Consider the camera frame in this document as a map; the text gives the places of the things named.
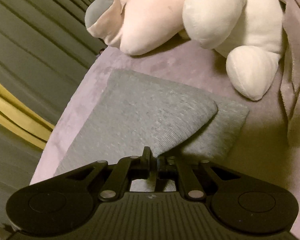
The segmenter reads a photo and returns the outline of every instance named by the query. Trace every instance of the plush toy paw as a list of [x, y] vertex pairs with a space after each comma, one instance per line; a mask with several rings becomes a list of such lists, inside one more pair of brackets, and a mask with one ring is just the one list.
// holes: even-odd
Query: plush toy paw
[[87, 31], [101, 38], [112, 47], [118, 47], [118, 33], [123, 24], [120, 0], [95, 0], [87, 9], [84, 18]]
[[214, 49], [230, 35], [244, 5], [245, 0], [185, 0], [185, 29], [204, 49]]
[[240, 46], [228, 55], [227, 74], [238, 92], [257, 101], [271, 86], [279, 58], [279, 54], [255, 46]]

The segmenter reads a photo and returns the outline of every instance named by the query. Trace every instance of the green curtain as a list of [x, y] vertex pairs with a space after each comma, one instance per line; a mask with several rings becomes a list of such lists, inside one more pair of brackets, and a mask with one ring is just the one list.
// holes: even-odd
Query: green curtain
[[93, 1], [0, 0], [0, 223], [9, 223], [7, 199], [29, 184], [47, 134], [105, 47], [84, 26]]
[[56, 124], [102, 40], [86, 31], [94, 0], [0, 0], [0, 84]]

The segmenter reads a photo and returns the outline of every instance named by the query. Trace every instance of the yellow curtain trim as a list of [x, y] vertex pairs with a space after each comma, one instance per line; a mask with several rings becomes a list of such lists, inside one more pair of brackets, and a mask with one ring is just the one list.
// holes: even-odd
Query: yellow curtain trim
[[44, 149], [54, 129], [54, 125], [26, 107], [1, 84], [0, 124], [41, 149]]
[[44, 149], [46, 146], [46, 142], [39, 140], [38, 138], [34, 137], [33, 135], [27, 133], [26, 131], [22, 130], [20, 127], [16, 126], [14, 123], [10, 122], [4, 116], [0, 114], [0, 124], [10, 130], [11, 132], [15, 133], [16, 135], [20, 136], [24, 140], [36, 145], [40, 149]]
[[29, 133], [48, 141], [51, 131], [0, 97], [0, 112]]
[[42, 117], [37, 115], [34, 111], [29, 109], [27, 106], [25, 106], [23, 103], [21, 103], [14, 95], [12, 95], [8, 90], [6, 90], [1, 84], [0, 84], [0, 96], [4, 99], [7, 99], [11, 103], [13, 103], [15, 106], [20, 108], [23, 113], [30, 117], [34, 117], [38, 120], [40, 120], [42, 123], [50, 127], [52, 130], [54, 129], [54, 125], [44, 120]]

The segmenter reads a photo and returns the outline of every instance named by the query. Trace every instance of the pink plush toy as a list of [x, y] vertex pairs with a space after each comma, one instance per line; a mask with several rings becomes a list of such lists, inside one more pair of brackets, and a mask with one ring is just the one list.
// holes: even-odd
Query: pink plush toy
[[88, 32], [128, 55], [141, 55], [180, 33], [227, 58], [233, 86], [259, 100], [283, 52], [278, 0], [95, 0]]

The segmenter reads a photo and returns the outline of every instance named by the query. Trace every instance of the gray fabric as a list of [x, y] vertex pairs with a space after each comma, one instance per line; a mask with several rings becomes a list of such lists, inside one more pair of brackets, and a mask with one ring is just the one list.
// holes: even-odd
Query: gray fabric
[[[216, 115], [211, 97], [221, 106]], [[245, 106], [194, 87], [134, 71], [114, 70], [102, 98], [55, 175], [100, 159], [117, 163], [125, 156], [141, 155], [144, 146], [150, 146], [158, 156], [188, 138], [191, 140], [184, 143], [184, 153], [198, 155], [204, 149], [206, 156], [212, 157], [211, 149], [225, 154], [247, 114]], [[199, 136], [191, 137], [199, 130]]]
[[101, 48], [84, 24], [94, 0], [0, 0], [0, 83], [56, 124]]
[[194, 159], [223, 158], [230, 151], [248, 115], [248, 108], [229, 99], [206, 92], [218, 106], [213, 120], [179, 146], [180, 152]]
[[95, 0], [89, 5], [85, 14], [85, 25], [86, 28], [90, 28], [94, 23], [104, 14], [106, 10], [110, 8], [114, 0]]

